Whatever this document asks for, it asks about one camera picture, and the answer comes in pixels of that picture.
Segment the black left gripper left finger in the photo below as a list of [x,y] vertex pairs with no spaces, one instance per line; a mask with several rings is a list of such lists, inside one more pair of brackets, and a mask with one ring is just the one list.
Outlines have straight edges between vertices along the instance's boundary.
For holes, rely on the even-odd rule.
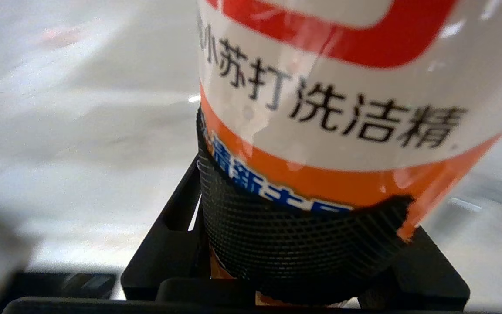
[[297,215],[229,181],[207,149],[205,126],[198,109],[198,154],[120,278],[127,299],[154,301],[165,281],[221,275],[253,296],[308,304],[308,283],[290,254],[295,245],[271,225]]

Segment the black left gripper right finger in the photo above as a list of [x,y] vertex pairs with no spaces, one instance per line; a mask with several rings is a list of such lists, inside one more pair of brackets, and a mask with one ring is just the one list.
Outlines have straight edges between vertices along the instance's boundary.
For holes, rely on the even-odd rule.
[[330,248],[336,266],[308,284],[309,304],[357,297],[364,306],[465,306],[469,286],[421,228],[411,241],[397,234],[411,196],[392,196],[346,215],[351,226]]

